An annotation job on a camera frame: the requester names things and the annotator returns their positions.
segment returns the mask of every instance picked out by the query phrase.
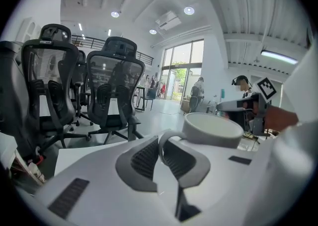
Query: man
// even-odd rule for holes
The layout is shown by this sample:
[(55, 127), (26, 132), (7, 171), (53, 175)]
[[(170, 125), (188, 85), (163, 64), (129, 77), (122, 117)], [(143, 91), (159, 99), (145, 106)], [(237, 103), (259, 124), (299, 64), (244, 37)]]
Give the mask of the man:
[(248, 97), (251, 93), (251, 87), (248, 85), (248, 79), (246, 76), (238, 76), (236, 81), (233, 83), (236, 86), (237, 91), (244, 91), (243, 98)]
[(195, 112), (202, 98), (204, 98), (204, 79), (199, 77), (191, 89), (190, 112)]

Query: black rubber strip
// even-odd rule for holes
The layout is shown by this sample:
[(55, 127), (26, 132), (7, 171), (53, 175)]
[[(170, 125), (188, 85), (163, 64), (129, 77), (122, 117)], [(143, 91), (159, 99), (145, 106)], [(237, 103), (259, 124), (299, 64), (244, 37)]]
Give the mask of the black rubber strip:
[(65, 219), (71, 212), (72, 208), (86, 189), (89, 181), (76, 178), (49, 206), (49, 210), (59, 217)]
[(235, 161), (235, 162), (238, 162), (238, 163), (242, 163), (242, 164), (245, 164), (245, 165), (249, 165), (250, 162), (252, 161), (251, 159), (247, 159), (247, 158), (243, 158), (243, 157), (238, 157), (238, 156), (231, 156), (229, 158), (229, 160), (232, 160), (232, 161)]

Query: white cup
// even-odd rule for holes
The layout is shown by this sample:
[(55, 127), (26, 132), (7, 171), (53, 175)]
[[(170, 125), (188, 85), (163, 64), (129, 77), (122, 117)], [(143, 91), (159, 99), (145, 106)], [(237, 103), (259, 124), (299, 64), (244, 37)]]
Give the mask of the white cup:
[(243, 128), (224, 117), (206, 113), (190, 113), (184, 118), (182, 132), (167, 132), (161, 139), (163, 144), (171, 137), (181, 137), (191, 143), (224, 148), (238, 148)]

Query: fluorescent light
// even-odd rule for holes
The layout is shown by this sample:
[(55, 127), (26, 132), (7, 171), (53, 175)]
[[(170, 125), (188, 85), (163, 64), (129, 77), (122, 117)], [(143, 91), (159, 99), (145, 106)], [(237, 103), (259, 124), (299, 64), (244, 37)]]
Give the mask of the fluorescent light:
[(192, 14), (194, 14), (194, 8), (192, 8), (192, 7), (190, 7), (190, 6), (184, 8), (183, 11), (184, 11), (184, 13), (187, 14), (187, 15), (192, 15)]
[(113, 17), (119, 17), (119, 13), (116, 12), (116, 11), (113, 11), (113, 12), (111, 13), (111, 15), (112, 15)]
[(284, 56), (284, 55), (281, 55), (281, 54), (278, 54), (275, 52), (267, 51), (267, 50), (262, 50), (262, 52), (260, 54), (262, 56), (275, 58), (277, 60), (281, 60), (281, 61), (287, 62), (289, 64), (292, 64), (292, 65), (295, 65), (296, 63), (298, 63), (298, 61), (294, 58), (287, 57), (287, 56)]

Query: air conditioner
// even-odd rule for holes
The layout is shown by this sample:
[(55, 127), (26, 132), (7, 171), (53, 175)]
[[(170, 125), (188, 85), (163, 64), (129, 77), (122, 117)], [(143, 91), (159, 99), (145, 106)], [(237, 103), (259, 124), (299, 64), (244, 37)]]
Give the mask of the air conditioner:
[(159, 26), (159, 29), (169, 30), (178, 24), (181, 24), (180, 19), (177, 15), (175, 15), (172, 11), (167, 12), (166, 14), (162, 15), (156, 23)]

